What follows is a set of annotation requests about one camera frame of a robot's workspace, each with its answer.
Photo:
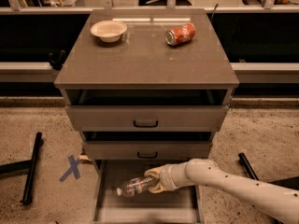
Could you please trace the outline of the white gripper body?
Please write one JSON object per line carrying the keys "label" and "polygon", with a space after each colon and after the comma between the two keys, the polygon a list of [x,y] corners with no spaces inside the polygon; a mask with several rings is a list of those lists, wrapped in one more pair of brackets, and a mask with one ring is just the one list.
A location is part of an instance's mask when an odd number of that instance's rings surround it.
{"label": "white gripper body", "polygon": [[175,167],[175,164],[166,164],[161,167],[159,184],[162,191],[174,191],[178,189],[178,185],[175,183],[173,177]]}

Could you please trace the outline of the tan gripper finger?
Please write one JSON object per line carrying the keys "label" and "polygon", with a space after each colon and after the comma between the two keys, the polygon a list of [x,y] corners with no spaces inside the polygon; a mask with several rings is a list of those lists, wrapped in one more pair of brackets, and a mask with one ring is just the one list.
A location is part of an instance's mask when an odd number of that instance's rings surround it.
{"label": "tan gripper finger", "polygon": [[158,194],[161,192],[167,191],[167,188],[164,187],[161,184],[156,185],[155,187],[150,187],[149,188],[149,192],[153,193],[153,194]]}
{"label": "tan gripper finger", "polygon": [[155,167],[155,168],[149,169],[144,173],[144,176],[153,176],[155,178],[159,178],[161,170],[162,170],[161,167]]}

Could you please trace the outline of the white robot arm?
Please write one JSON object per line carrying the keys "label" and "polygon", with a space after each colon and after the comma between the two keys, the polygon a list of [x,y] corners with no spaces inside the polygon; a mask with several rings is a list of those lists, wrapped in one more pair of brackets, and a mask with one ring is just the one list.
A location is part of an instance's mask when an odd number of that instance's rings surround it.
{"label": "white robot arm", "polygon": [[150,191],[160,193],[188,186],[221,189],[284,224],[299,224],[299,191],[225,173],[207,159],[192,159],[149,169],[144,175],[159,179]]}

